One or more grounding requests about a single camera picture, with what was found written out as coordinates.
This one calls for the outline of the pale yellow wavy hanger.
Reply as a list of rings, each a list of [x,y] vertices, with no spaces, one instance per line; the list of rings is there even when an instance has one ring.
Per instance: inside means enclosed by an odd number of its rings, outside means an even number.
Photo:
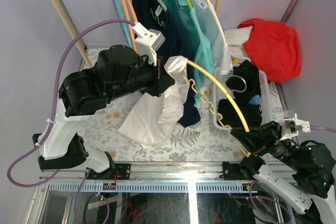
[[[245,132],[250,132],[247,121],[244,117],[244,115],[241,112],[241,109],[238,107],[237,103],[234,101],[234,99],[232,98],[232,96],[229,94],[229,92],[224,88],[224,86],[215,78],[213,77],[209,72],[207,72],[205,69],[203,69],[202,67],[200,67],[199,65],[197,65],[196,63],[187,60],[187,64],[191,67],[193,67],[194,69],[197,69],[198,71],[200,71],[201,73],[203,73],[204,75],[206,75],[213,84],[215,84],[222,92],[223,94],[226,96],[227,100],[230,102],[230,104],[232,105],[232,107],[234,108],[234,110],[236,111],[242,125],[243,128],[245,130]],[[204,104],[208,104],[208,109],[210,111],[210,113],[214,116],[218,116],[219,120],[223,119],[223,116],[220,113],[215,113],[213,108],[214,105],[212,102],[210,101],[206,101],[204,99],[204,92],[202,90],[196,90],[195,89],[195,85],[196,85],[196,81],[194,79],[188,79],[187,78],[187,73],[186,70],[184,70],[184,76],[183,78],[185,79],[185,81],[187,81],[190,84],[191,89],[194,91],[195,94],[200,94],[200,100],[204,103]]]

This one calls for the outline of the white t shirt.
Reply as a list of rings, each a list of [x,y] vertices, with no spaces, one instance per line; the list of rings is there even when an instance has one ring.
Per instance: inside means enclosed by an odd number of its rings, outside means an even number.
[[[183,105],[190,86],[184,78],[186,66],[187,58],[183,56],[169,58],[164,69],[173,78],[173,85],[160,97],[142,95],[119,128],[119,133],[143,148],[168,141],[184,113]]]

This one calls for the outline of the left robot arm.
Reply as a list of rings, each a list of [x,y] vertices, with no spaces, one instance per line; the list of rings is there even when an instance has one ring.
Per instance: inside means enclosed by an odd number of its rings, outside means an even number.
[[[149,63],[132,48],[115,45],[99,52],[94,67],[68,75],[56,95],[52,129],[33,135],[41,142],[39,167],[60,170],[85,165],[91,179],[114,179],[117,169],[108,152],[85,147],[78,129],[84,121],[118,98],[145,90],[158,97],[175,84],[161,62]]]

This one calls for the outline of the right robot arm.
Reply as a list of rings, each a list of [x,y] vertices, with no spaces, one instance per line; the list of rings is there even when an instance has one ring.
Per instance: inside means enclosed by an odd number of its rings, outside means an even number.
[[[304,223],[335,223],[335,159],[323,143],[294,141],[299,132],[313,129],[308,121],[294,119],[230,133],[247,151],[239,163],[243,178],[269,187]]]

